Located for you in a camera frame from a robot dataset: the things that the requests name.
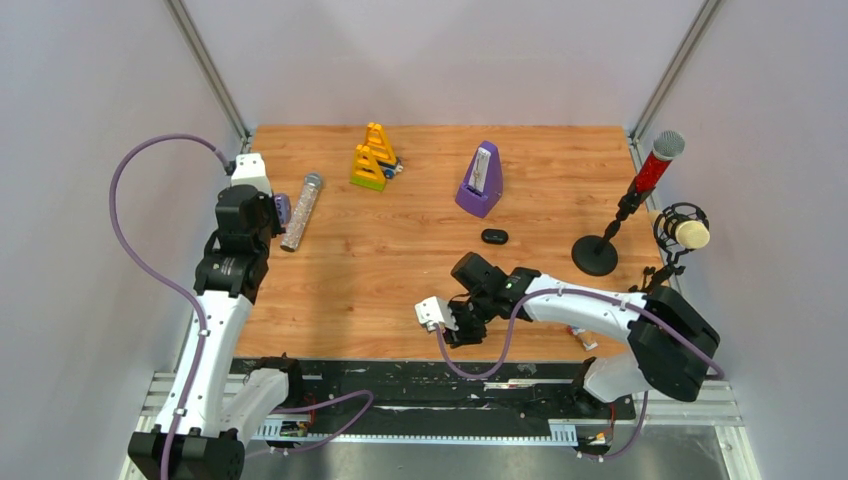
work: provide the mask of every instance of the green block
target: green block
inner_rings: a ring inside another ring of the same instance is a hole
[[[359,178],[356,176],[350,177],[350,183],[354,185],[359,185],[360,187],[370,188],[371,190],[377,190],[378,192],[382,192],[383,189],[386,188],[385,183],[366,180],[364,178]]]

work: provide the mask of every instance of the gray floor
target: gray floor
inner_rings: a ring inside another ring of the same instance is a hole
[[[616,428],[613,450],[632,428]],[[249,451],[262,448],[253,442]],[[245,480],[726,480],[715,431],[651,427],[622,458],[596,464],[565,447],[331,443],[323,449],[248,461]]]

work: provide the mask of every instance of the white wall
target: white wall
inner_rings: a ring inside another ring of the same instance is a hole
[[[839,0],[726,2],[647,137],[686,135],[659,197],[712,222],[682,286],[769,480],[845,477],[846,24]]]
[[[0,65],[0,476],[115,478],[188,307],[115,240],[112,171],[156,134],[229,153],[236,138],[161,1],[3,2]],[[130,242],[185,285],[222,177],[182,143],[154,147],[120,185]]]
[[[252,126],[630,126],[701,0],[185,3]]]

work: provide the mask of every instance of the yellow toy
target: yellow toy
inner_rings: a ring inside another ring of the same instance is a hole
[[[383,126],[371,122],[365,129],[365,143],[353,154],[350,183],[382,192],[386,180],[403,170]]]

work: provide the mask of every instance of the black round base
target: black round base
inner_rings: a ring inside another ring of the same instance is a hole
[[[571,258],[581,272],[603,277],[609,275],[618,265],[618,252],[611,243],[607,242],[601,253],[595,254],[595,247],[603,240],[597,235],[586,235],[574,242],[571,247]]]

